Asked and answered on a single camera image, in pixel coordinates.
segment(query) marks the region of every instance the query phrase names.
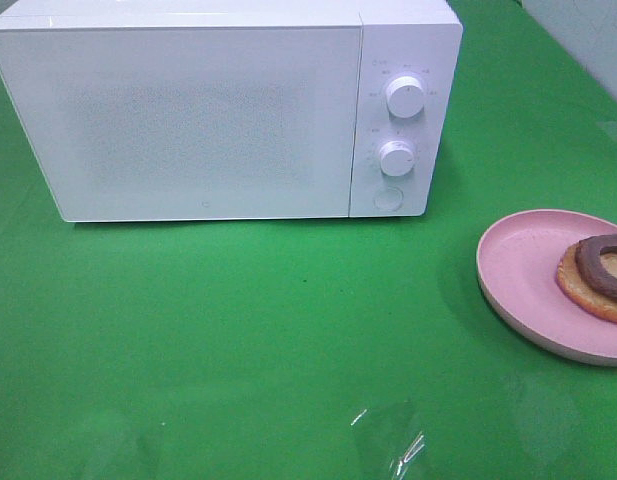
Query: transparent plastic sheet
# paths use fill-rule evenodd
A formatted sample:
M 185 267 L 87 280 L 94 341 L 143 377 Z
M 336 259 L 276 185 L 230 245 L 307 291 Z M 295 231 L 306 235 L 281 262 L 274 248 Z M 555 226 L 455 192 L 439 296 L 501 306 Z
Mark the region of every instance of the transparent plastic sheet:
M 365 408 L 350 425 L 363 480 L 431 478 L 425 436 L 411 401 Z

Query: donut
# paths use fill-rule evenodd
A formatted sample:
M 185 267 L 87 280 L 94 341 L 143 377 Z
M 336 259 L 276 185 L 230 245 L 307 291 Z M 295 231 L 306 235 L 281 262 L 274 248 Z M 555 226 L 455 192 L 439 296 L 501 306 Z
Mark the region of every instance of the donut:
M 585 311 L 617 323 L 617 235 L 568 247 L 557 267 L 557 283 Z

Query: microwave control panel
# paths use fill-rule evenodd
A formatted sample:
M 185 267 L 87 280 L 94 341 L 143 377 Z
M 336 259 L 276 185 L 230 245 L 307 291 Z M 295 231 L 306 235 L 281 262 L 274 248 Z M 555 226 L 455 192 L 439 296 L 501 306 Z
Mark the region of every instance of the microwave control panel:
M 424 213 L 461 35 L 456 20 L 363 26 L 351 217 Z

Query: chocolate glaze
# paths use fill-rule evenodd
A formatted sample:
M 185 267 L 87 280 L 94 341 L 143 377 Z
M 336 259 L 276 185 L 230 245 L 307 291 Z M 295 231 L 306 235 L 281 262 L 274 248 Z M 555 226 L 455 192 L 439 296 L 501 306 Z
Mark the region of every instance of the chocolate glaze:
M 598 235 L 580 241 L 575 261 L 579 275 L 591 289 L 617 302 L 617 277 L 602 265 L 604 253 L 617 253 L 617 235 Z

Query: timer knob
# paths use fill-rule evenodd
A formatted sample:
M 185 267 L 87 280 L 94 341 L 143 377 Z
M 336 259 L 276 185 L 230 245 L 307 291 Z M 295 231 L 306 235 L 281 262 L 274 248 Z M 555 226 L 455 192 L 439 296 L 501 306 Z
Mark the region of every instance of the timer knob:
M 381 171 L 390 177 L 407 174 L 415 164 L 415 154 L 405 142 L 388 142 L 379 150 Z
M 395 117 L 410 118 L 424 108 L 424 86 L 412 76 L 394 79 L 386 87 L 388 110 Z

